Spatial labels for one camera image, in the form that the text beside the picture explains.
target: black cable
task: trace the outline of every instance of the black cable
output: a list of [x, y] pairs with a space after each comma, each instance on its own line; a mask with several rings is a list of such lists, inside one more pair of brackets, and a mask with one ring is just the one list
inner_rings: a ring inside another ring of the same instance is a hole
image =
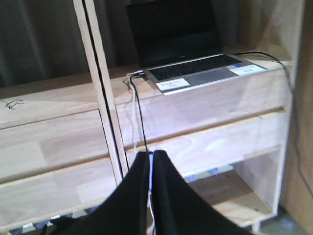
[[137, 88], [136, 88], [136, 86], [135, 86], [135, 84], [133, 83], [133, 80], [132, 80], [132, 78], [135, 77], [135, 76], [138, 76], [138, 74], [136, 73], [136, 74], [130, 75], [129, 81], [130, 81], [130, 83], [131, 83], [131, 85], [132, 85], [132, 87], [134, 88], [134, 91], [135, 91], [135, 96], [136, 96], [136, 99], [137, 99], [138, 108], [139, 108], [139, 114], [140, 114], [140, 122], [141, 122], [143, 141], [144, 141], [144, 145], [145, 145], [145, 148], [146, 148], [146, 152], [148, 153], [149, 150], [148, 150], [148, 146], [147, 146], [145, 128], [144, 128], [144, 125], [143, 125], [143, 118], [142, 118], [141, 106], [140, 106], [140, 101], [139, 101], [139, 95], [138, 95]]
[[241, 52], [241, 53], [235, 53], [234, 55], [246, 55], [246, 54], [262, 54], [262, 55], [266, 55], [270, 58], [272, 58], [273, 60], [277, 61], [284, 69], [285, 74], [286, 74], [286, 79], [287, 79], [287, 83], [289, 86], [289, 90], [292, 96], [292, 109], [293, 109], [293, 117], [294, 117], [294, 125], [295, 125], [295, 134], [294, 134], [294, 139], [293, 139], [293, 147], [296, 153], [296, 157], [297, 157], [297, 169], [298, 169], [298, 173], [303, 181], [303, 183], [305, 184], [305, 186], [307, 187], [311, 197], [313, 198], [313, 191], [310, 188], [310, 185], [308, 183], [308, 181], [306, 180], [303, 171], [302, 171], [302, 157], [300, 154], [300, 148], [299, 148], [299, 141], [300, 141], [300, 124], [299, 124], [299, 118], [298, 118], [298, 108], [297, 108], [297, 103], [296, 103], [296, 99], [295, 99], [295, 90], [292, 87], [291, 84], [291, 79], [290, 79], [290, 74], [289, 71], [287, 69], [287, 67], [280, 61], [278, 60], [276, 57], [267, 54], [265, 52], [261, 52], [261, 51], [249, 51], [249, 52]]

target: dark curtain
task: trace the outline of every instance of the dark curtain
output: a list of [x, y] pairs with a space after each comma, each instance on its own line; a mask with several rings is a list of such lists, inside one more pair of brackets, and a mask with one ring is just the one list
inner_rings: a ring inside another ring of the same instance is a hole
[[[136, 63], [125, 6], [145, 1], [94, 0], [109, 67]], [[213, 0], [226, 45], [236, 40], [237, 2]], [[72, 0], [0, 0], [0, 87], [88, 71]]]

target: black laptop screen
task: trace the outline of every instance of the black laptop screen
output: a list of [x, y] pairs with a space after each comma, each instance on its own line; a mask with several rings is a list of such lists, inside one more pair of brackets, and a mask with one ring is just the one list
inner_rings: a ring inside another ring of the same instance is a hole
[[140, 66], [222, 51], [210, 0], [161, 0], [127, 6]]

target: laptop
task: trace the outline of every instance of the laptop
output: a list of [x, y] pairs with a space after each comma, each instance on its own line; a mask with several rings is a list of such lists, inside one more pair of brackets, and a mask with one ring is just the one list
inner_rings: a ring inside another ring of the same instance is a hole
[[126, 10], [140, 67], [165, 95], [266, 70], [222, 53], [210, 0], [159, 0]]

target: white label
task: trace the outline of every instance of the white label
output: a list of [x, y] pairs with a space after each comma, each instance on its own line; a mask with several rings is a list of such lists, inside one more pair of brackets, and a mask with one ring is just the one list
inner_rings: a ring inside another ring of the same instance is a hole
[[247, 74], [261, 72], [261, 71], [265, 71], [265, 70], [266, 69], [261, 68], [261, 67], [256, 66], [256, 65], [247, 65], [247, 66], [242, 66], [242, 67], [235, 68], [235, 69], [232, 69], [229, 71], [232, 71], [238, 75], [247, 75]]
[[183, 78], [166, 81], [166, 82], [158, 82], [156, 85], [161, 91], [190, 86], [190, 84]]
[[51, 219], [58, 219], [58, 218], [60, 218], [59, 215], [56, 215], [56, 216], [51, 217]]
[[25, 224], [25, 225], [23, 225], [23, 229], [24, 229], [24, 228], [28, 228], [28, 227], [30, 227], [30, 226], [33, 226], [33, 224], [32, 224], [32, 223], [30, 223], [30, 224]]

